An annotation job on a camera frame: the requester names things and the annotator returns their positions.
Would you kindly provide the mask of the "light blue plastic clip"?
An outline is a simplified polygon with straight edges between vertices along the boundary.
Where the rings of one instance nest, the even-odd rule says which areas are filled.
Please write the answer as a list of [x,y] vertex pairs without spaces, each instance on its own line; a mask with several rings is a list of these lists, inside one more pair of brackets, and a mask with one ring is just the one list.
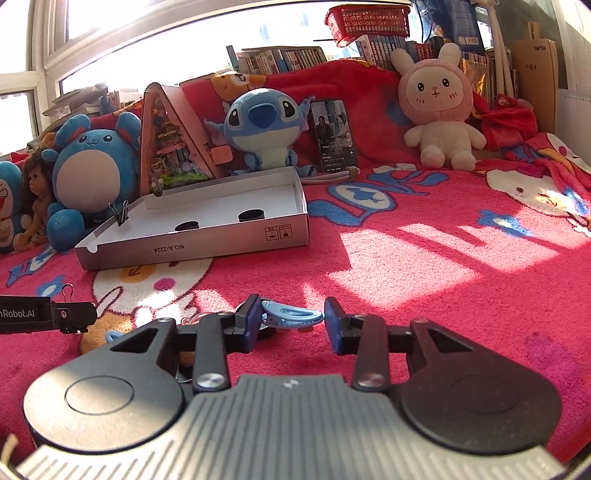
[[263,324],[276,329],[305,330],[325,320],[322,311],[281,304],[263,299]]
[[107,330],[105,332],[105,341],[107,343],[112,343],[117,339],[121,338],[124,335],[124,332],[117,331],[117,330]]

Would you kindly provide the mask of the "black oval cap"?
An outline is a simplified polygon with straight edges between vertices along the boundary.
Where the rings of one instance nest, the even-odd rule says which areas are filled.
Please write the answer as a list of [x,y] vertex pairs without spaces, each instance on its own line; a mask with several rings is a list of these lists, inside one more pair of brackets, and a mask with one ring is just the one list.
[[175,227],[175,231],[177,231],[177,232],[190,231],[190,230],[197,230],[198,228],[199,228],[199,223],[195,220],[191,220],[191,221],[185,221],[185,222],[178,224]]

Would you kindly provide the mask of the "black round cap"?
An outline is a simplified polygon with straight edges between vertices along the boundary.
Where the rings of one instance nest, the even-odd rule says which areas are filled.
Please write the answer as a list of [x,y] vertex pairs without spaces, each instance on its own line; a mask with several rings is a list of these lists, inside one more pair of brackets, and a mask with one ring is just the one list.
[[264,211],[262,209],[249,209],[238,214],[238,221],[249,222],[264,219]]

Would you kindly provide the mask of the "large black binder clip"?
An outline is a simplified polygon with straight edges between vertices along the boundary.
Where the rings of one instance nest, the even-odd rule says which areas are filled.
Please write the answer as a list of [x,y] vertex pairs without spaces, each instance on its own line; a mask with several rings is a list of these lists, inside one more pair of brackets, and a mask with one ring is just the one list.
[[64,283],[61,288],[61,295],[64,302],[71,303],[74,295],[74,285],[72,283]]

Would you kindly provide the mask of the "black binder clip on box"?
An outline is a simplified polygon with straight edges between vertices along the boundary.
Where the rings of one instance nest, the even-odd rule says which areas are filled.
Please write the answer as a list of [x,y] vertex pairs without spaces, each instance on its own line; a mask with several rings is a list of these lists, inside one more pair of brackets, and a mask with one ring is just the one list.
[[116,219],[118,226],[123,225],[127,221],[129,210],[129,202],[127,200],[123,200],[119,203],[110,202],[108,208],[112,217]]

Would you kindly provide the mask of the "white cardboard box tray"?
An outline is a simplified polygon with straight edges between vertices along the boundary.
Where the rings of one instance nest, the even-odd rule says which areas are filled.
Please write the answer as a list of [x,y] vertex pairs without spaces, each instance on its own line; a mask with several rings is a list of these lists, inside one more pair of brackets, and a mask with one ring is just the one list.
[[[264,219],[238,214],[262,209]],[[175,231],[185,221],[197,230]],[[307,246],[308,209],[293,167],[226,177],[145,195],[127,221],[111,218],[74,248],[81,266],[104,270]]]

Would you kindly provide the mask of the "Doraemon plush toy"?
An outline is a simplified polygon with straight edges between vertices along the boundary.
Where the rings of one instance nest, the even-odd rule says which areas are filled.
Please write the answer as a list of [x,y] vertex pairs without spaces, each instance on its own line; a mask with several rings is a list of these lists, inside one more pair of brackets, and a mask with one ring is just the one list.
[[0,251],[14,250],[15,238],[31,224],[31,217],[22,212],[22,172],[10,161],[0,163]]

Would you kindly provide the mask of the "brown haired doll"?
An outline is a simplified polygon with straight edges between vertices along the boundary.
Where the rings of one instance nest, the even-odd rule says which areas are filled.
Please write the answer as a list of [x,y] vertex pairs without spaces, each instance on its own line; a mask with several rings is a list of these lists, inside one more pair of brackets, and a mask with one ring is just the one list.
[[33,249],[47,242],[48,207],[54,202],[53,165],[42,158],[44,149],[35,150],[23,167],[25,210],[32,214],[31,224],[14,239],[17,252]]

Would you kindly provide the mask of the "red cartoon blanket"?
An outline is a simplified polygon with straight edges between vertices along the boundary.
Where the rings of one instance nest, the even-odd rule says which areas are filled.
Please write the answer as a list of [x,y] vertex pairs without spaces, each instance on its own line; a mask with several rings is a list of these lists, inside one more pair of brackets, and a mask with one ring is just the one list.
[[424,169],[403,140],[397,74],[341,60],[246,80],[223,75],[183,84],[197,115],[219,121],[249,88],[346,105],[361,173],[310,185],[310,243],[213,260],[87,272],[74,253],[48,247],[1,258],[5,295],[94,303],[86,335],[41,332],[1,340],[1,432],[32,450],[22,413],[27,387],[100,345],[107,329],[162,316],[185,320],[235,308],[249,294],[318,309],[334,296],[349,312],[394,324],[426,317],[550,379],[563,413],[550,443],[573,458],[590,440],[590,176],[568,148],[537,137],[476,172]]

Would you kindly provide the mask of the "smartphone with screen on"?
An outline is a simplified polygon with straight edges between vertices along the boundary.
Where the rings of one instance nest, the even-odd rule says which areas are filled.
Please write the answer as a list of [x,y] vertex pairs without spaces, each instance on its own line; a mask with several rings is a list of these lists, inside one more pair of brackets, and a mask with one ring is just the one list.
[[337,173],[356,166],[356,147],[342,100],[311,102],[311,124],[322,172]]

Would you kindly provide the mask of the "Stitch plush toy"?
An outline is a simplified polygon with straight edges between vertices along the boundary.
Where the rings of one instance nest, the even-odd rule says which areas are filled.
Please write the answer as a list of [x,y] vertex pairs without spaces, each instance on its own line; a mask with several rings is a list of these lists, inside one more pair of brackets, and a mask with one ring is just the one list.
[[245,153],[245,168],[235,170],[235,175],[294,167],[301,178],[312,177],[317,167],[298,164],[293,145],[308,129],[308,112],[314,99],[308,96],[297,102],[279,90],[254,89],[230,105],[223,122],[206,120],[204,125]]

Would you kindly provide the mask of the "pink bunny plush toy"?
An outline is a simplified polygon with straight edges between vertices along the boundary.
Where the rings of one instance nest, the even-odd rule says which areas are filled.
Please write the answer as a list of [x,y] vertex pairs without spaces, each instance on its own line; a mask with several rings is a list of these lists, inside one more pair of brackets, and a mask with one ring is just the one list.
[[459,68],[461,57],[454,43],[444,44],[437,58],[420,62],[403,49],[391,53],[391,62],[401,74],[399,104],[414,124],[404,141],[420,150],[421,163],[429,168],[449,165],[472,171],[477,163],[473,151],[486,146],[485,136],[467,123],[474,99],[472,85]]

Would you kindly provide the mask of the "row of books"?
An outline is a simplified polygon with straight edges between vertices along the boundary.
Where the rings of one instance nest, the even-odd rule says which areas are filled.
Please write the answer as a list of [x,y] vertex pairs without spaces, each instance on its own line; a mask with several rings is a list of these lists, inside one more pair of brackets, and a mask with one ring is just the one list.
[[406,51],[417,63],[435,59],[450,40],[442,36],[430,36],[424,43],[400,36],[363,35],[352,45],[328,55],[322,46],[279,46],[260,47],[236,51],[232,45],[226,47],[230,66],[240,74],[264,75],[304,70],[339,59],[354,59],[366,62],[384,70],[394,70],[392,52]]

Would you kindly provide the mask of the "red plastic basket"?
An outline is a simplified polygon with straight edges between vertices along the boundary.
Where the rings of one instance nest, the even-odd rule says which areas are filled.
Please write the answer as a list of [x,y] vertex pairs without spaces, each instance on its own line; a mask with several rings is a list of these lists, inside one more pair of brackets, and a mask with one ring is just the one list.
[[407,38],[410,12],[406,4],[342,4],[329,8],[325,25],[338,47],[347,47],[363,35]]

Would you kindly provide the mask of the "blue paper bag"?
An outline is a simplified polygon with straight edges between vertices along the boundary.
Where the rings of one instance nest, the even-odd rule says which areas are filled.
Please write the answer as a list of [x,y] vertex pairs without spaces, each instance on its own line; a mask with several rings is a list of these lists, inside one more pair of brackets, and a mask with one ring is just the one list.
[[439,36],[456,43],[463,52],[485,54],[476,11],[465,0],[419,0],[413,2],[422,24],[422,36]]

